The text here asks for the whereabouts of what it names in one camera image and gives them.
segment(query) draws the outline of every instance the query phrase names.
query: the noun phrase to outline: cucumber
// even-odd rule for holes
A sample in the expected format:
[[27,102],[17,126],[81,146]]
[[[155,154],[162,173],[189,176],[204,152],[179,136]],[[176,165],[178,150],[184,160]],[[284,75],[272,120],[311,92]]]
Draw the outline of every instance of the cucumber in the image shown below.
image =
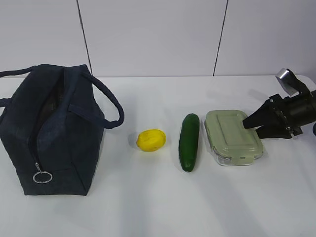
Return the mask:
[[182,169],[191,172],[197,160],[199,118],[188,114],[183,122],[179,140],[179,159]]

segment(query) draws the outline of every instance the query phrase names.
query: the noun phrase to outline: zipper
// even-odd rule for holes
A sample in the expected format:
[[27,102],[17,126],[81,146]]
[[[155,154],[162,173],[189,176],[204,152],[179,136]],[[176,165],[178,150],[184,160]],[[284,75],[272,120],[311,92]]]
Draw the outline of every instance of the zipper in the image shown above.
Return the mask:
[[[33,131],[31,133],[29,139],[29,150],[34,159],[35,167],[37,169],[37,173],[33,176],[33,180],[36,183],[48,183],[52,180],[52,175],[46,171],[42,171],[42,165],[40,163],[40,158],[38,155],[38,147],[37,147],[37,138],[40,132],[40,129],[44,125],[44,123],[51,117],[51,115],[57,110],[59,105],[61,104],[64,96],[64,70],[61,72],[61,76],[58,79],[57,83],[54,85],[53,89],[45,99],[42,104],[38,117],[36,119],[35,125],[33,127]],[[50,177],[46,181],[36,179],[36,176],[39,174],[48,174]]]

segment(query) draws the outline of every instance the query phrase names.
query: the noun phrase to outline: bag handle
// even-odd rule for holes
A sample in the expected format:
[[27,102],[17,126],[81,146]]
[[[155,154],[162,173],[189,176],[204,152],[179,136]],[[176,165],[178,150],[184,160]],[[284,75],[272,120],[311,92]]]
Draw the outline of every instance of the bag handle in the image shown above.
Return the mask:
[[75,113],[76,115],[82,117],[85,120],[88,120],[98,126],[104,127],[106,129],[112,129],[115,127],[120,126],[124,122],[124,110],[116,97],[112,94],[112,92],[97,78],[90,75],[89,73],[82,73],[82,75],[92,82],[108,99],[115,105],[115,107],[118,110],[119,119],[115,121],[108,121],[105,118],[99,118],[93,114],[91,114],[89,111],[77,106],[70,104],[68,107],[68,111],[71,111]]
[[[29,68],[24,68],[24,69],[15,70],[15,71],[0,72],[0,78],[6,77],[6,76],[17,76],[17,75],[22,75],[22,74],[25,74],[25,73],[29,73],[29,72],[33,71],[33,69],[35,67],[36,66],[32,66],[32,67],[29,67]],[[0,108],[8,106],[10,104],[10,102],[11,102],[11,98],[0,99]]]
[[33,71],[33,69],[36,66],[32,66],[29,68],[24,68],[24,69],[20,69],[20,70],[15,70],[15,71],[4,71],[4,72],[0,72],[0,78],[6,77],[6,76],[17,76],[17,75],[22,75],[25,73],[29,73],[31,71]]

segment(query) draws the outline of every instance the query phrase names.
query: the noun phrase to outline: zipper pull ring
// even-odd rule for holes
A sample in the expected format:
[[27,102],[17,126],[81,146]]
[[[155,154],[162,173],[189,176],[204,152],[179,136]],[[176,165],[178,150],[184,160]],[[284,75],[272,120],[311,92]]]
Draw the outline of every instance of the zipper pull ring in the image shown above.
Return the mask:
[[[51,173],[49,173],[49,172],[47,172],[47,171],[42,171],[41,169],[40,169],[40,164],[39,163],[35,163],[35,166],[36,166],[36,169],[38,170],[34,175],[33,175],[33,181],[35,182],[35,183],[38,183],[38,184],[46,184],[46,183],[49,183],[52,179],[53,179],[53,175],[51,174]],[[39,175],[39,174],[46,174],[46,175],[48,175],[48,179],[46,179],[46,180],[38,180],[38,179],[36,179],[36,177]]]
[[35,163],[36,169],[38,169],[38,173],[42,174],[42,171],[40,169],[40,164],[38,164],[37,162]]

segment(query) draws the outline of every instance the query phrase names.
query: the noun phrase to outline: food container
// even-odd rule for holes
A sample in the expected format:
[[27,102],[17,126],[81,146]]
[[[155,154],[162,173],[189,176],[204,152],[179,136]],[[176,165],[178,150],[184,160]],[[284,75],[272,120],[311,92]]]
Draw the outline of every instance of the food container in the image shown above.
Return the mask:
[[262,142],[255,129],[245,129],[247,117],[239,110],[214,110],[206,115],[209,143],[220,165],[250,165],[263,154]]

